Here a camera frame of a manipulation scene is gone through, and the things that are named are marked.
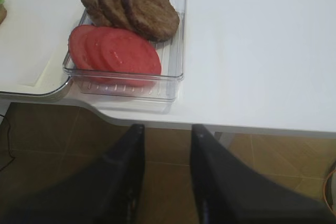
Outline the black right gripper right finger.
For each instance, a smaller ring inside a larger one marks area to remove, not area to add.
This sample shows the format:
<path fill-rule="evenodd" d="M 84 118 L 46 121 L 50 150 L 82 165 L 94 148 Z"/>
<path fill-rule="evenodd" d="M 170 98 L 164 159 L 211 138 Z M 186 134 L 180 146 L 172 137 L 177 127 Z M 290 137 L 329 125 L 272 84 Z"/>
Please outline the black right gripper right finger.
<path fill-rule="evenodd" d="M 190 169 L 200 223 L 335 223 L 326 205 L 285 188 L 193 125 Z"/>

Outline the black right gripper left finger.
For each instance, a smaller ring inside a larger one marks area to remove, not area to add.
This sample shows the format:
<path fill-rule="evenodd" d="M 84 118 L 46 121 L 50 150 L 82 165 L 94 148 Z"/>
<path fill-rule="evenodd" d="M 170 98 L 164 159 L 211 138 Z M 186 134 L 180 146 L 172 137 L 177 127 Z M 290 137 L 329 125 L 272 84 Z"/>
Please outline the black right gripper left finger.
<path fill-rule="evenodd" d="M 84 169 L 20 200 L 1 223 L 135 223 L 144 170 L 144 126 L 134 124 Z"/>

